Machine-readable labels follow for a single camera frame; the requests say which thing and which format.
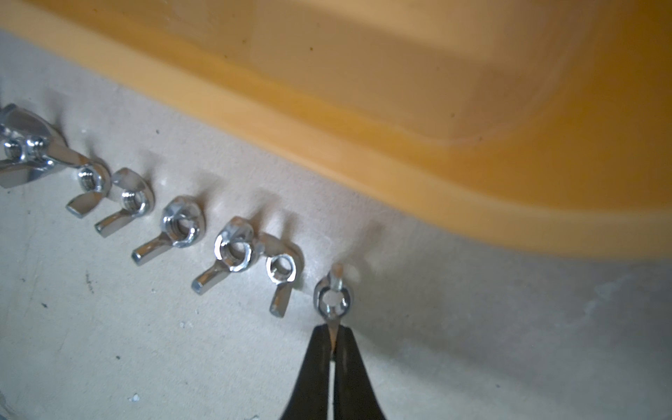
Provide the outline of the steel wing nut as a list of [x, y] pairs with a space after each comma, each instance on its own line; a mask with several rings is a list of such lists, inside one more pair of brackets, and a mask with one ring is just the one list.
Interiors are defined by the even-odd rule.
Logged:
[[49, 122], [16, 104], [1, 109], [1, 187], [22, 186], [57, 173], [62, 164], [47, 157], [49, 145], [67, 147]]
[[233, 217], [220, 231], [213, 244], [215, 262], [191, 283], [192, 290], [203, 295], [234, 273], [249, 269], [259, 257], [255, 229], [249, 220]]
[[354, 294], [346, 283], [343, 264], [336, 262], [313, 291], [313, 304], [325, 322], [340, 322], [351, 311]]
[[124, 167], [116, 171], [111, 181], [110, 193], [114, 199], [118, 199], [121, 209], [96, 223], [96, 232], [104, 238], [148, 215], [156, 204], [150, 183], [130, 168]]
[[76, 217], [84, 218], [109, 195], [112, 185], [110, 169], [101, 159], [90, 159], [65, 146], [51, 146], [48, 156], [77, 170], [77, 180], [83, 193], [66, 205], [66, 209]]
[[304, 257], [294, 243], [282, 241], [265, 232], [259, 234], [258, 238], [262, 246], [266, 274], [276, 286], [269, 312], [277, 318], [283, 318], [290, 303], [293, 284], [305, 267]]
[[179, 195], [162, 211], [160, 234], [133, 250], [131, 258], [137, 266], [142, 266], [168, 250], [191, 247], [205, 234], [206, 226], [206, 218], [197, 199]]

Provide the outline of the yellow oval storage tray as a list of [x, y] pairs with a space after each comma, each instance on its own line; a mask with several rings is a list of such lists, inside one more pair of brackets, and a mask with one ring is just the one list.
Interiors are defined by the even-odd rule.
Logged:
[[1, 26], [451, 232], [671, 255], [668, 1], [4, 1]]

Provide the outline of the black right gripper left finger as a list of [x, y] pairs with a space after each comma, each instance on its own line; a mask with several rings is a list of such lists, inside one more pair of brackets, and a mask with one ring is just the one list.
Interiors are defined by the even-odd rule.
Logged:
[[299, 375], [280, 419], [326, 420], [332, 341], [326, 324], [313, 329]]

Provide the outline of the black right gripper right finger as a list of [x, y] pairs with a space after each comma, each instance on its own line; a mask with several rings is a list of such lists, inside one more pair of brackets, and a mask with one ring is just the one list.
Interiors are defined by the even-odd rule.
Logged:
[[351, 328], [339, 326], [332, 359], [334, 418], [385, 420]]

